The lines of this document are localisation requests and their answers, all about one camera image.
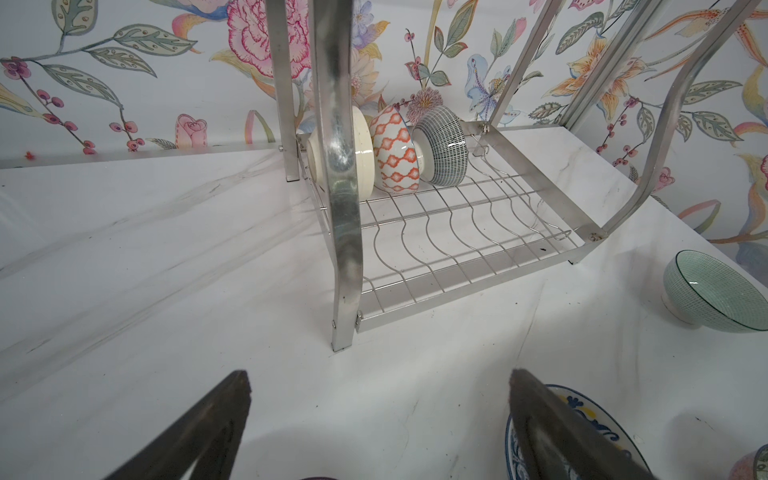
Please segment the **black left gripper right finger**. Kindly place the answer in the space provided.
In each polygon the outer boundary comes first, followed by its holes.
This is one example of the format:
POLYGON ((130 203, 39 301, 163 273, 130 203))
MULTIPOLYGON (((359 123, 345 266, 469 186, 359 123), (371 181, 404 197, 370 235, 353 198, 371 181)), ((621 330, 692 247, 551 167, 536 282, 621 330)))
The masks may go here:
POLYGON ((652 479, 531 372, 515 369, 509 407, 529 479, 652 479))

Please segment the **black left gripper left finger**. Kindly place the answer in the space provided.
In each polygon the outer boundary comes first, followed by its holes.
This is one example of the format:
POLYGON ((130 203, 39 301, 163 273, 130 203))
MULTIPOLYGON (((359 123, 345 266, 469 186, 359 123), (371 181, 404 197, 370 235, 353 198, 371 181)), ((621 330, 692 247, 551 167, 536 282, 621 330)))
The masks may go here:
POLYGON ((108 477, 228 479, 250 405, 248 374, 235 370, 108 477))

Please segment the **blue yellow patterned bowl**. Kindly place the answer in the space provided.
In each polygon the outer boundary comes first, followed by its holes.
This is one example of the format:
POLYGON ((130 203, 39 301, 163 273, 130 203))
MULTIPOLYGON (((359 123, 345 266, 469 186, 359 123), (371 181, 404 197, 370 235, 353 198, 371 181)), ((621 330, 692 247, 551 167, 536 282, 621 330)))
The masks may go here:
MULTIPOLYGON (((547 387, 580 418, 587 421, 599 434, 619 449, 624 456, 633 460, 645 471, 651 472, 648 463, 630 435, 598 403, 588 396, 563 385, 547 384, 547 387)), ((514 430, 512 416, 509 416, 506 424, 505 459, 509 479, 529 479, 522 449, 514 430)))

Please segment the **pale green bowl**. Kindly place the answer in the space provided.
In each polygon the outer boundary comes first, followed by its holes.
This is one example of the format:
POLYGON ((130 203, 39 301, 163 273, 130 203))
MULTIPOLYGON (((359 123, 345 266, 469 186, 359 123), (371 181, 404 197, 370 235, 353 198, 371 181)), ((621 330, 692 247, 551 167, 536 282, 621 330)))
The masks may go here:
POLYGON ((682 250, 663 272, 662 301, 679 320, 726 333, 767 330, 767 298, 724 262, 682 250))

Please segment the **stainless steel dish rack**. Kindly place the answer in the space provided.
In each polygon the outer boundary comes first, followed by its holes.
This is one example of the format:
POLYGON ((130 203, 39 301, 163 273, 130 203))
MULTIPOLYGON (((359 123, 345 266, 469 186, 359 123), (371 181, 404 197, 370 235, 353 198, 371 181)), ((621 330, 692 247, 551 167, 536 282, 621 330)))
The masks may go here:
POLYGON ((394 148, 393 140, 383 130, 377 130, 371 139, 379 143, 386 158, 374 160, 370 174, 359 174, 348 83, 354 5, 350 1, 309 3, 308 38, 317 121, 314 133, 319 146, 314 152, 315 174, 308 179, 308 185, 334 264, 334 351, 350 347, 358 332, 563 261, 581 259, 607 239, 651 196, 693 80, 757 5, 738 1, 726 10, 684 64, 656 122, 640 181, 627 202, 604 225, 596 224, 498 127, 560 7, 557 1, 544 5, 488 121, 463 122, 450 111, 432 110, 426 118, 422 141, 409 141, 400 150, 394 148), (496 187, 500 193, 496 197, 482 196, 480 201, 485 206, 503 201, 526 202, 537 196, 559 221, 544 223, 525 236, 510 231, 504 240, 489 239, 483 247, 470 246, 469 258, 463 261, 449 253, 434 262, 418 261, 414 276, 397 270, 389 289, 401 293, 402 300, 393 306, 381 306, 375 313, 365 312, 364 304, 378 300, 382 290, 364 274, 363 211, 372 209, 378 201, 397 206, 402 198, 436 196, 436 203, 422 204, 418 213, 421 219, 430 220, 455 211, 455 205, 444 199, 446 194, 459 196, 468 188, 484 192, 488 187, 496 187))

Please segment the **dark petal pattern bowl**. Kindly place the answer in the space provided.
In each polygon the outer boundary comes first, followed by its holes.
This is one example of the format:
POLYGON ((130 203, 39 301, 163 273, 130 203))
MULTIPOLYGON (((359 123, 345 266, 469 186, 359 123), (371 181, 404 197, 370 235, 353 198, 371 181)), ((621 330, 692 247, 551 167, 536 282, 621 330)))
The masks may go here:
POLYGON ((427 112, 416 123, 413 140, 423 153, 423 181, 438 187, 463 181, 469 152, 461 121, 450 109, 437 106, 427 112))

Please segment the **blue geometric red bowl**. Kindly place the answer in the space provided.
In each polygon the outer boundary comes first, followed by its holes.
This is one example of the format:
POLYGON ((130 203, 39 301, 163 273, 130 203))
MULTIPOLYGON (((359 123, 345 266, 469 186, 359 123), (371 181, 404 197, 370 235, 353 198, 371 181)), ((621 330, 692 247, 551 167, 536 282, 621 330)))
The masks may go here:
POLYGON ((398 110, 394 106, 386 107, 372 119, 369 131, 375 159, 375 187, 392 195, 416 192, 423 156, 398 110))

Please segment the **cream white bowl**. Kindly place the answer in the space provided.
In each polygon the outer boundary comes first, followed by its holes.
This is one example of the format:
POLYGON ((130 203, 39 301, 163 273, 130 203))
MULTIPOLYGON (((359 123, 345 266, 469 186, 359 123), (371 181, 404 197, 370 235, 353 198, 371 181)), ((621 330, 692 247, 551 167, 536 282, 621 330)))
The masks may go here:
MULTIPOLYGON (((375 155, 373 153, 372 138, 369 135, 369 126, 362 111, 358 107, 353 106, 352 114, 358 194, 359 200, 364 201, 372 195, 374 190, 376 179, 375 155)), ((319 134, 317 130, 309 137, 307 154, 311 177, 321 190, 325 190, 327 180, 321 163, 319 134)))

